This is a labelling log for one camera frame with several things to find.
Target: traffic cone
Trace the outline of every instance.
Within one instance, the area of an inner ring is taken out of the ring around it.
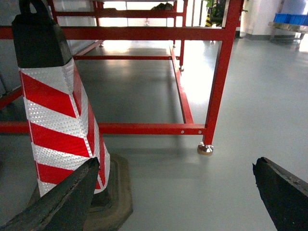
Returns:
[[[41,1],[31,1],[37,13],[30,1],[20,2],[13,39],[40,196],[94,157],[100,162],[94,193],[100,193],[110,156],[64,33]]]

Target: epoxy floor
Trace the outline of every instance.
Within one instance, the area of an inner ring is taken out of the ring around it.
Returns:
[[[127,54],[131,45],[166,52],[157,42],[123,42],[116,51],[106,43],[105,52]],[[129,161],[134,212],[121,231],[276,230],[252,163],[265,156],[308,181],[308,53],[295,47],[235,41],[212,156],[197,153],[200,136],[104,136],[109,152]],[[197,123],[205,120],[217,48],[186,43],[183,78]],[[182,122],[169,61],[77,65],[98,121]],[[17,100],[0,119],[24,120],[22,106]],[[1,135],[0,143],[1,225],[25,208],[36,174],[28,136]]]

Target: black rubber base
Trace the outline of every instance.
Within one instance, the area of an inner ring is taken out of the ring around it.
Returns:
[[[29,205],[39,199],[36,186]],[[83,231],[116,231],[133,212],[128,162],[116,154],[110,155],[110,174],[107,188],[95,194]]]

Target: red metal frame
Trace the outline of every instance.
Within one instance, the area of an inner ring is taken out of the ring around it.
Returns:
[[[171,56],[74,55],[75,60],[170,60]]]
[[[63,27],[66,39],[81,40],[218,40],[219,49],[214,71],[212,91],[209,99],[205,125],[193,124],[193,118],[187,111],[189,105],[184,89],[180,85],[180,75],[175,65],[175,56],[171,50],[184,124],[122,124],[99,123],[101,133],[105,134],[169,134],[203,135],[204,144],[212,144],[223,87],[228,70],[235,30],[241,12],[242,0],[229,0],[224,28],[192,27]],[[12,39],[10,26],[0,26],[0,39]],[[0,132],[26,133],[26,122],[0,122]]]
[[[186,24],[186,14],[187,14],[187,6],[188,6],[188,0],[184,0],[183,5],[183,12],[177,12],[177,2],[174,3],[174,10],[172,11],[152,11],[152,10],[123,10],[118,11],[116,9],[104,9],[103,8],[103,2],[98,1],[92,1],[93,2],[93,9],[92,12],[57,12],[55,10],[53,0],[47,0],[48,4],[51,6],[51,11],[54,19],[57,19],[57,17],[95,17],[96,25],[101,26],[99,18],[103,17],[109,17],[109,18],[173,18],[174,19],[174,26],[176,24],[176,18],[177,16],[180,16],[183,18],[182,26],[185,26]],[[183,66],[183,60],[184,60],[184,40],[181,40],[181,47],[180,47],[180,66]],[[119,59],[117,56],[109,56],[108,59]]]
[[[102,42],[103,42],[103,40],[98,40],[95,43],[90,44],[86,48],[78,51],[76,54],[74,54],[74,56],[82,56],[82,55],[90,52],[91,50],[93,50],[95,47],[99,46]]]
[[[10,104],[14,100],[16,100],[19,96],[23,94],[21,87],[17,87],[16,89],[8,92],[7,94],[0,97],[0,110],[6,105]]]

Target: black object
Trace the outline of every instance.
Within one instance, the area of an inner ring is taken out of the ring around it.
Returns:
[[[253,165],[261,199],[278,231],[308,230],[308,184],[262,157]]]
[[[37,13],[31,13],[30,3]],[[64,33],[41,0],[19,0],[21,14],[12,22],[20,68],[64,66],[72,59]]]
[[[97,157],[89,159],[0,231],[81,231],[98,170]]]

